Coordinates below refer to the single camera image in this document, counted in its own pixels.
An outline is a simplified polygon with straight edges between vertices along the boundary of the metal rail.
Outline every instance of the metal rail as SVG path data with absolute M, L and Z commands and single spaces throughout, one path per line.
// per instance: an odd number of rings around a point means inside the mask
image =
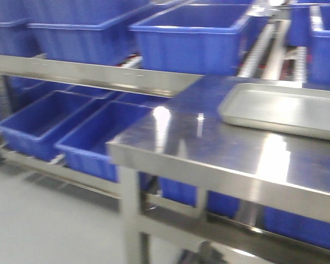
M 274 30 L 274 24 L 267 24 L 264 27 L 253 49 L 247 56 L 244 65 L 241 67 L 240 72 L 237 75 L 238 77 L 251 78 L 254 76 L 254 73 L 257 71 L 257 67 L 259 66 L 259 62 L 274 34 Z
M 202 77 L 195 74 L 4 55 L 0 55 L 0 74 L 169 97 Z
M 40 159 L 9 150 L 4 146 L 0 146 L 0 156 L 9 162 L 14 162 L 16 165 L 18 164 L 25 168 L 43 173 L 51 178 L 116 199 L 120 197 L 118 183 L 103 180 L 58 164 L 47 163 Z
M 306 68 L 307 68 L 307 48 L 297 47 L 294 81 L 300 81 L 302 83 L 307 82 Z
M 287 31 L 290 27 L 289 20 L 281 20 L 280 25 L 278 27 L 278 31 L 276 33 L 276 39 L 273 44 L 271 54 L 268 58 L 265 71 L 263 72 L 262 79 L 266 80 L 279 80 L 282 65 L 285 59 L 285 37 Z

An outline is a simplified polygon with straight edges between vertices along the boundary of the table surface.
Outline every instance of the table surface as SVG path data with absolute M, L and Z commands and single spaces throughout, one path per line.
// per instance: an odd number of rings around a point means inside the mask
M 330 197 L 330 141 L 242 128 L 222 122 L 217 107 L 238 83 L 282 84 L 279 81 L 237 77 L 203 77 L 109 142 L 114 162 L 170 176 L 175 171 L 181 171 L 180 168 L 176 170 L 175 163 L 168 163 L 171 159 L 181 161 L 181 164 L 195 164 L 199 166 L 197 169 L 207 167 L 233 172 L 240 176 L 237 181 L 242 185 L 245 184 L 245 177 L 258 179 L 260 183 L 289 186 Z M 330 87 L 312 84 L 304 84 L 304 87 L 330 90 Z M 147 162 L 140 153 L 156 158 Z M 176 179 L 183 178 L 184 182 L 188 182 L 189 177 L 184 175 L 185 172 L 189 173 L 186 168 L 184 165 L 184 173 L 177 175 Z M 208 179 L 209 175 L 202 174 L 202 177 Z M 252 193 L 252 186 L 248 189 L 230 187 L 224 193 L 250 201 L 261 201 L 254 198 L 257 195 Z M 271 206 L 276 203 L 262 202 Z

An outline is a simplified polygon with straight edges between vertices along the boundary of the metal shelf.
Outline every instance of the metal shelf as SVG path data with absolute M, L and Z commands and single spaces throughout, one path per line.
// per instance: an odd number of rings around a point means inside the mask
M 202 75 L 0 55 L 0 74 L 172 97 Z

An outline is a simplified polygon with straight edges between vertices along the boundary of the storage rack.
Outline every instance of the storage rack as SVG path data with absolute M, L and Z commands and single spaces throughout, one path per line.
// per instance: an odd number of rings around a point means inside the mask
M 272 52 L 268 59 L 269 63 L 262 77 L 276 80 L 274 82 L 276 85 L 302 87 L 303 82 L 306 80 L 306 51 L 303 47 L 298 47 L 294 55 L 296 67 L 293 79 L 295 82 L 278 81 L 285 57 L 285 50 L 282 47 L 288 23 L 289 21 L 282 20 L 279 21 L 278 26 L 272 23 L 264 28 L 260 38 L 241 67 L 238 73 L 239 77 L 249 78 L 255 76 L 264 51 L 270 40 L 275 36 Z M 138 62 L 139 59 L 136 59 L 134 63 L 130 63 L 131 67 L 132 64 L 137 64 Z M 45 60 L 40 57 L 22 58 L 0 55 L 0 92 L 2 97 L 5 87 L 1 75 L 14 75 L 168 97 L 176 95 L 202 77 L 201 75 L 192 74 L 60 62 Z M 199 253 L 203 258 L 210 258 L 212 253 L 217 251 L 223 254 L 228 251 L 234 251 L 243 261 L 249 261 L 250 263 L 266 263 L 264 259 L 276 263 L 330 263 L 330 251 L 287 239 L 248 225 L 247 217 L 243 217 L 240 221 L 232 221 L 204 212 L 206 184 L 200 180 L 188 182 L 202 187 L 201 191 L 198 192 L 199 205 L 197 208 L 193 208 L 164 199 L 156 194 L 152 194 L 151 191 L 145 195 L 142 194 L 137 184 L 136 168 L 121 167 L 120 176 L 122 183 L 118 184 L 65 168 L 63 166 L 63 157 L 57 157 L 55 160 L 47 163 L 8 150 L 2 145 L 1 138 L 0 155 L 8 162 L 14 162 L 15 164 L 42 172 L 52 178 L 114 198 L 122 197 L 122 214 L 126 230 L 125 239 L 128 241 L 126 254 L 129 263 L 141 264 L 149 262 L 149 256 L 147 255 L 148 235 L 157 235 L 165 238 L 184 249 Z M 214 169 L 207 169 L 210 170 L 209 173 L 212 173 L 213 177 L 216 177 Z M 175 174 L 167 175 L 167 172 L 164 172 L 164 176 L 175 178 Z M 301 195 L 301 197 L 307 199 L 310 196 L 316 196 L 321 201 L 330 202 L 330 196 L 323 193 L 309 192 L 277 184 L 270 184 L 267 188 L 269 191 L 273 191 L 275 188 L 286 188 L 290 193 Z M 263 203 L 270 204 L 267 200 L 263 201 Z M 143 210 L 144 208 L 149 209 L 153 204 L 158 205 L 156 210 Z M 255 203 L 247 202 L 245 206 L 249 207 L 250 211 L 257 209 Z M 288 206 L 285 209 L 292 211 L 300 209 L 298 206 L 292 207 Z M 309 216 L 330 222 L 330 215 L 327 217 L 324 215 L 320 213 Z M 191 224 L 196 225 L 196 228 L 189 228 Z M 233 238 L 235 237 L 240 238 L 239 245 L 234 241 Z M 255 256 L 247 255 L 247 253 L 242 254 L 241 251 L 234 249 L 235 246 L 244 248 L 246 252 Z

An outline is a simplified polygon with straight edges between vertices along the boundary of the metal shelving rack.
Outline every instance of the metal shelving rack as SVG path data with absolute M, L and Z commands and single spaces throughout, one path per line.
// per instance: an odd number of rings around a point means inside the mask
M 238 72 L 239 77 L 249 78 L 255 75 L 259 61 L 263 56 L 263 51 L 269 45 L 272 37 L 275 36 L 273 45 L 276 48 L 272 48 L 273 52 L 270 54 L 270 60 L 268 59 L 270 66 L 265 69 L 263 76 L 265 76 L 265 79 L 278 80 L 284 60 L 284 50 L 281 50 L 279 47 L 283 47 L 287 27 L 288 22 L 282 22 L 279 26 L 271 23 L 264 28 L 255 47 L 247 56 L 240 72 Z M 295 82 L 275 81 L 274 84 L 302 87 L 303 82 L 305 82 L 305 49 L 298 48 L 297 54 L 296 64 L 298 66 L 295 68 L 294 73 Z M 46 60 L 40 57 L 22 58 L 0 55 L 0 91 L 3 93 L 5 91 L 1 75 L 14 75 L 110 90 L 173 97 L 202 77 L 201 75 L 130 68 L 137 63 L 139 63 L 139 58 L 127 64 L 126 67 L 109 67 Z M 0 139 L 0 155 L 8 162 L 14 162 L 52 178 L 116 199 L 122 197 L 122 215 L 128 263 L 149 263 L 149 235 L 159 236 L 181 246 L 183 249 L 198 253 L 203 260 L 212 261 L 211 263 L 222 263 L 223 255 L 228 252 L 235 252 L 242 261 L 247 261 L 247 263 L 267 263 L 266 260 L 286 264 L 330 263 L 330 251 L 259 229 L 251 225 L 249 220 L 247 220 L 247 218 L 251 217 L 250 215 L 242 216 L 241 219 L 229 220 L 205 212 L 207 190 L 215 190 L 222 193 L 228 191 L 227 189 L 214 186 L 214 183 L 222 176 L 222 170 L 213 166 L 190 164 L 181 161 L 177 164 L 179 167 L 174 167 L 174 169 L 179 171 L 174 171 L 173 169 L 167 170 L 167 172 L 147 171 L 145 167 L 139 168 L 124 162 L 120 156 L 122 151 L 127 151 L 128 155 L 143 155 L 144 153 L 137 153 L 136 150 L 127 149 L 115 143 L 112 143 L 111 148 L 114 160 L 122 165 L 119 170 L 121 184 L 111 183 L 66 168 L 63 164 L 63 158 L 57 157 L 55 160 L 47 163 L 8 150 L 2 145 Z M 149 158 L 156 157 L 156 155 L 150 153 L 148 155 L 150 155 Z M 183 169 L 189 170 L 191 173 L 196 169 L 203 171 L 210 176 L 210 180 L 203 181 L 199 177 L 192 177 L 191 179 L 177 178 L 175 175 L 181 175 L 180 172 Z M 156 173 L 157 175 L 199 186 L 197 208 L 164 199 L 154 194 L 154 191 L 149 191 L 148 193 L 141 192 L 138 186 L 138 170 Z M 232 180 L 238 176 L 235 173 L 226 173 L 228 178 Z M 322 205 L 325 203 L 330 205 L 329 195 L 303 188 L 294 188 L 293 186 L 272 184 L 248 177 L 247 175 L 240 175 L 239 178 L 241 184 L 247 186 L 247 188 L 254 184 L 265 186 L 265 193 L 272 196 L 275 195 L 276 191 L 285 190 L 300 200 L 316 199 L 319 201 L 321 212 L 315 215 L 307 210 L 302 210 L 304 215 L 330 222 L 330 212 L 322 208 Z M 241 207 L 248 208 L 249 212 L 259 210 L 259 206 L 256 203 L 276 205 L 275 202 L 270 202 L 267 196 L 263 200 L 259 200 L 249 198 L 238 192 L 235 195 L 247 201 L 242 203 Z M 291 206 L 284 206 L 282 209 L 301 212 L 303 205 L 296 203 Z

